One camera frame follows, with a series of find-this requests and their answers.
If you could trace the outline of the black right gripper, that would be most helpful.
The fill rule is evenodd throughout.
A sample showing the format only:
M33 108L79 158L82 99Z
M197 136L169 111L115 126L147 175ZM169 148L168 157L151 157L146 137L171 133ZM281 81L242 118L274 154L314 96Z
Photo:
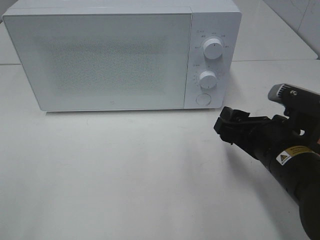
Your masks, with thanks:
M298 114L289 118L275 115L263 121L249 135L250 113L225 106L213 129L229 144L252 145L257 160L291 160L301 154L320 152L320 120Z

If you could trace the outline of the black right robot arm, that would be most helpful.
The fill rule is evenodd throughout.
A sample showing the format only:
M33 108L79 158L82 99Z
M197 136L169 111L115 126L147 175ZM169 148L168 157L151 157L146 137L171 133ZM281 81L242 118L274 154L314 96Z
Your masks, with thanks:
M235 144L270 172L299 207L302 227L320 238L320 155L281 115L252 117L224 107L214 125L220 138Z

